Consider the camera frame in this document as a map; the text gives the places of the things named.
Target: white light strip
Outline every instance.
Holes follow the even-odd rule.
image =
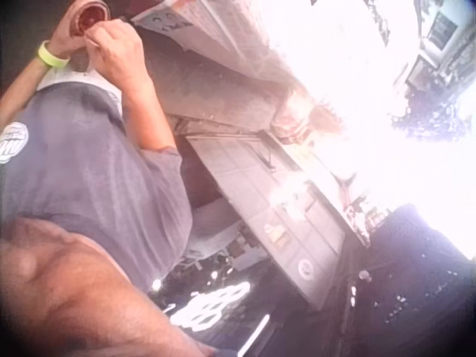
[[[238,357],[243,357],[245,355],[245,353],[248,352],[248,350],[250,349],[251,345],[256,341],[256,339],[258,338],[258,336],[260,335],[260,333],[263,331],[263,329],[265,328],[266,324],[268,323],[269,321],[269,315],[266,315],[260,322],[260,324],[258,325],[258,327],[255,329],[255,331],[253,332],[253,334],[250,336],[250,338],[246,341],[246,343],[243,345],[243,347],[241,347],[241,350],[239,350],[238,352]]]

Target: white circular logo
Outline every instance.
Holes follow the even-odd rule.
[[[304,280],[314,280],[314,266],[307,259],[301,259],[297,264],[300,277]]]
[[[18,155],[28,142],[28,129],[23,123],[13,122],[0,134],[0,164],[6,164]]]

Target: window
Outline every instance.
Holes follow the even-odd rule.
[[[439,12],[431,27],[428,39],[443,51],[456,29],[456,24]]]

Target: shirt logo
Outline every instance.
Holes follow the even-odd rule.
[[[0,164],[6,164],[18,155],[28,142],[28,129],[23,123],[13,122],[0,134]]]

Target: gray t-shirt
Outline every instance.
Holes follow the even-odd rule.
[[[147,291],[190,234],[180,165],[176,149],[135,147],[106,91],[56,84],[0,135],[1,222],[47,219],[87,236]]]

